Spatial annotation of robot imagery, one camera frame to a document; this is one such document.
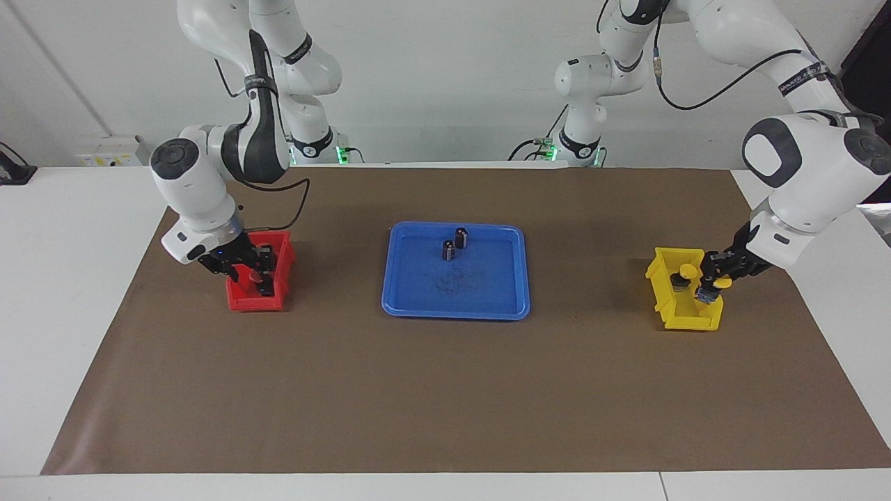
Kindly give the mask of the red plastic bin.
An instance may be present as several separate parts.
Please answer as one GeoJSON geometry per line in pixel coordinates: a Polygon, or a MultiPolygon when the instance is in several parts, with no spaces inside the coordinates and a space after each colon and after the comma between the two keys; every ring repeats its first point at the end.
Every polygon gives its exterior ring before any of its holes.
{"type": "Polygon", "coordinates": [[[268,230],[259,232],[243,232],[255,245],[270,244],[276,251],[277,265],[274,273],[274,285],[276,295],[274,297],[261,297],[251,281],[251,269],[244,266],[241,279],[233,283],[226,281],[227,301],[230,310],[238,312],[265,312],[281,311],[285,300],[290,293],[290,273],[295,261],[295,253],[290,241],[290,233],[283,230],[268,230]]]}

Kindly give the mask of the yellow plastic bin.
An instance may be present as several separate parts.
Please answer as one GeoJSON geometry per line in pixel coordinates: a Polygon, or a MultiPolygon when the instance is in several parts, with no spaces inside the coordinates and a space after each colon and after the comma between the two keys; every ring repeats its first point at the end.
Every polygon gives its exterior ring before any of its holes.
{"type": "Polygon", "coordinates": [[[656,247],[654,259],[646,270],[645,277],[654,293],[654,310],[669,330],[716,332],[721,324],[725,301],[719,298],[716,303],[706,305],[694,299],[694,292],[700,285],[702,273],[684,292],[674,292],[670,276],[677,272],[681,264],[691,263],[700,267],[704,251],[701,248],[656,247]]]}

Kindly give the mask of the brown paper table mat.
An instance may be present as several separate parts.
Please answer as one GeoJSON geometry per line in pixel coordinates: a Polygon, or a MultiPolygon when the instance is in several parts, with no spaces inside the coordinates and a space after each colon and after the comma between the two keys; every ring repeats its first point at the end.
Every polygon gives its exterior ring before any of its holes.
{"type": "Polygon", "coordinates": [[[727,171],[319,168],[287,310],[150,244],[44,475],[887,468],[885,444],[786,273],[666,332],[656,246],[720,247],[749,208],[727,171]],[[524,232],[522,321],[388,316],[404,220],[524,232]]]}

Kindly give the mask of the blue plastic tray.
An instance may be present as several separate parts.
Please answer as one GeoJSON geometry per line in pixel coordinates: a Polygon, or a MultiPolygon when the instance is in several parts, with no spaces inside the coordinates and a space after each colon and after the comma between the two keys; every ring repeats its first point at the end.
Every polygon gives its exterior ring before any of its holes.
{"type": "Polygon", "coordinates": [[[526,240],[514,225],[407,220],[389,232],[381,307],[394,317],[521,321],[532,310],[526,240]],[[466,228],[453,261],[442,243],[466,228]]]}

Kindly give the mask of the dark background equipment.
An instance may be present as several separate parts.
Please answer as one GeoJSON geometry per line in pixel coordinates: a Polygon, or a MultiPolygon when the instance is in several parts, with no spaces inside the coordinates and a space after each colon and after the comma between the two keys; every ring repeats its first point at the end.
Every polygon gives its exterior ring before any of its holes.
{"type": "Polygon", "coordinates": [[[844,58],[841,81],[852,104],[891,120],[891,0],[844,58]]]}

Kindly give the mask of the small black device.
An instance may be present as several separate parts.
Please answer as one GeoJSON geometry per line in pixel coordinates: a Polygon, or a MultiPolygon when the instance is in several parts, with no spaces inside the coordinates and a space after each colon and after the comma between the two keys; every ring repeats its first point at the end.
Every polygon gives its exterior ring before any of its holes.
{"type": "Polygon", "coordinates": [[[25,161],[12,147],[0,141],[0,185],[26,185],[38,167],[25,161]]]}

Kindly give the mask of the white wall socket box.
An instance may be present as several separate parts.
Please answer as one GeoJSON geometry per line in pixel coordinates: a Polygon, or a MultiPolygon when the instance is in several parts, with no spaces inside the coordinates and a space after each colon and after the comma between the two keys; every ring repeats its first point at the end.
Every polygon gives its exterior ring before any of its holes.
{"type": "Polygon", "coordinates": [[[84,167],[143,167],[150,153],[137,134],[81,136],[74,152],[84,167]]]}

